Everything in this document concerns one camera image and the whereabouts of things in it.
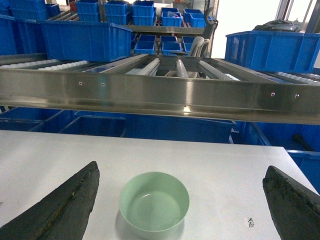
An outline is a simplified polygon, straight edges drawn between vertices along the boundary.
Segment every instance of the white tabletop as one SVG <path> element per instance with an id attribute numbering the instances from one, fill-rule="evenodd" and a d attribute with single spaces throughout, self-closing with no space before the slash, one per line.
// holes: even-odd
<path id="1" fill-rule="evenodd" d="M 280 240 L 262 185 L 270 165 L 316 192 L 282 147 L 0 131 L 0 226 L 91 161 L 100 183 L 84 240 L 140 239 L 118 200 L 125 183 L 145 172 L 171 174 L 189 192 L 171 240 Z"/>

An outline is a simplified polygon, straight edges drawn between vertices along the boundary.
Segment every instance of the wall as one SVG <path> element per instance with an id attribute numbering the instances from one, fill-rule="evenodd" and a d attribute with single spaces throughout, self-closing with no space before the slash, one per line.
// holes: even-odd
<path id="1" fill-rule="evenodd" d="M 225 58 L 227 34 L 251 31 L 275 19 L 279 0 L 220 0 L 219 21 L 213 41 L 213 58 Z"/>

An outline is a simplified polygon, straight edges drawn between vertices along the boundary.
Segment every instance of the light green bowl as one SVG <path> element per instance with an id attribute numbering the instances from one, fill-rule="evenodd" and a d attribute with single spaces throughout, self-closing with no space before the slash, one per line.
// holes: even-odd
<path id="1" fill-rule="evenodd" d="M 158 240 L 177 230 L 189 202 L 188 191 L 178 179 L 162 172 L 147 172 L 124 186 L 120 212 L 138 236 Z"/>

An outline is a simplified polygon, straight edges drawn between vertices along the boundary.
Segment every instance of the stainless steel rail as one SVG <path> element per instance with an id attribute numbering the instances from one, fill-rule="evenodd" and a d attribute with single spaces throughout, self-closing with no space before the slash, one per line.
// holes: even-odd
<path id="1" fill-rule="evenodd" d="M 0 63 L 30 58 L 0 57 Z M 198 63 L 204 61 L 240 81 L 125 74 L 155 58 L 157 75 L 175 71 L 177 60 L 186 71 L 201 72 Z M 143 55 L 134 65 L 124 62 L 104 73 L 0 68 L 0 105 L 320 125 L 320 86 L 278 83 L 212 58 Z"/>

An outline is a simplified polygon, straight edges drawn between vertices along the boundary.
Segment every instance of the blue tray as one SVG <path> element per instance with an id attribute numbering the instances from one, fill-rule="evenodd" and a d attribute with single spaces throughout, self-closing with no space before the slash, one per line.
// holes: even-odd
<path id="1" fill-rule="evenodd" d="M 112 62 L 131 53 L 132 30 L 106 22 L 45 21 L 49 59 Z"/>
<path id="2" fill-rule="evenodd" d="M 311 73 L 320 34 L 245 31 L 227 35 L 225 60 L 266 72 Z"/>

